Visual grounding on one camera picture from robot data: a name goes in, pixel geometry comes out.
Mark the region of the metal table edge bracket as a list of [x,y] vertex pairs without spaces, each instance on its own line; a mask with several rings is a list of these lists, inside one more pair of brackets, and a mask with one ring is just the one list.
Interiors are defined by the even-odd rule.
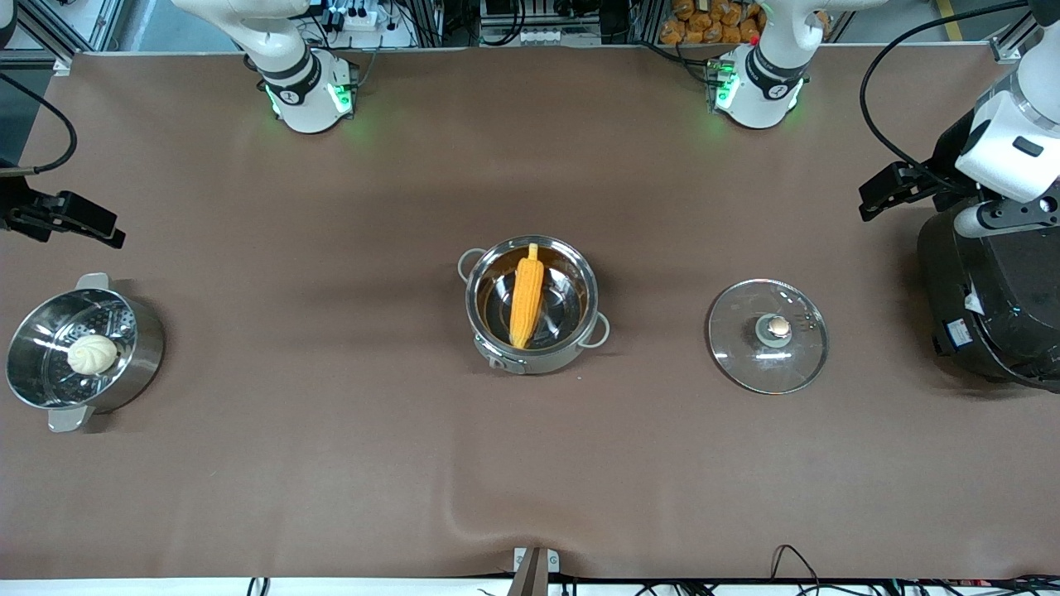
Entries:
[[513,573],[507,596],[548,596],[550,578],[560,573],[560,556],[545,547],[519,547],[513,554]]

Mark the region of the steel steamer pot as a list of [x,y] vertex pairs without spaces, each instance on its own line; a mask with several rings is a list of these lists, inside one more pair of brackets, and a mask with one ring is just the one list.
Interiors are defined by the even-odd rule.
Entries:
[[[82,376],[67,363],[68,348],[87,334],[118,345],[118,361],[98,376]],[[5,376],[17,399],[46,411],[49,430],[67,433],[132,402],[163,354],[164,329],[154,310],[118,293],[109,275],[98,271],[26,315],[12,336]]]

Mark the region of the white steamed bun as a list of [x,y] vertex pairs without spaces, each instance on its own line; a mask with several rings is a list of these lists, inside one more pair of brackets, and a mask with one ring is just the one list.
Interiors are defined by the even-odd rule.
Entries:
[[82,376],[98,376],[120,358],[118,345],[109,337],[87,334],[75,340],[68,348],[65,361],[73,373]]

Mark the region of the yellow corn cob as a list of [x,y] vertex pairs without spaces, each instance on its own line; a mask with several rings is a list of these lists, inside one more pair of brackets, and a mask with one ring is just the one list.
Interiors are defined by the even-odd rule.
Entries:
[[538,252],[540,245],[530,243],[516,267],[508,313],[508,339],[514,348],[527,348],[537,329],[545,271]]

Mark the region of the black round appliance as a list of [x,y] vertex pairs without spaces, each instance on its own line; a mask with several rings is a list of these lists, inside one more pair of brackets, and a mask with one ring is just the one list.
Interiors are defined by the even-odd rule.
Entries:
[[935,214],[918,233],[935,354],[1060,395],[1060,227],[965,238],[957,214]]

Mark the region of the brown table mat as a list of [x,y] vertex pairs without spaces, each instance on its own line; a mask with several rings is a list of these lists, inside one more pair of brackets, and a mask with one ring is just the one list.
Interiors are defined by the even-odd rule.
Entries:
[[[890,160],[826,46],[783,124],[746,132],[644,49],[378,57],[357,113],[303,136],[235,55],[80,56],[48,99],[80,148],[34,185],[124,248],[0,233],[0,358],[26,313],[107,271],[154,306],[161,368],[52,433],[0,373],[0,578],[465,576],[519,546],[580,577],[1060,574],[1060,396],[936,358],[916,236],[871,223]],[[516,376],[457,274],[519,235],[588,260],[610,339]],[[758,395],[713,362],[721,291],[820,311],[817,380]]]

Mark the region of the aluminium frame profile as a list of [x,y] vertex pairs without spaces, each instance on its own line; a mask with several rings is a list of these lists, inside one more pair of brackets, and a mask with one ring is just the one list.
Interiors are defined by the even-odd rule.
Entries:
[[0,65],[69,72],[80,54],[118,49],[117,29],[129,0],[12,0],[11,37]]
[[1038,15],[1049,0],[1026,0],[1027,8],[1015,22],[999,30],[990,38],[993,60],[999,65],[1014,65],[1044,37],[1042,18]]

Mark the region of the bag of orange bread rolls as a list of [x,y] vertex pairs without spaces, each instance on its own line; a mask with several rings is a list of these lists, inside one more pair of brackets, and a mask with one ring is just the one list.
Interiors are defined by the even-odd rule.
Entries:
[[743,0],[669,0],[670,14],[658,31],[658,42],[756,43],[768,23],[757,2]]

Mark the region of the glass pot lid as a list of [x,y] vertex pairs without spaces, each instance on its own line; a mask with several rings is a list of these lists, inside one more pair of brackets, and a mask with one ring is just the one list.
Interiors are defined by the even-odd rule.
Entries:
[[790,395],[817,380],[829,354],[822,311],[802,291],[771,279],[735,283],[705,321],[716,366],[758,395]]

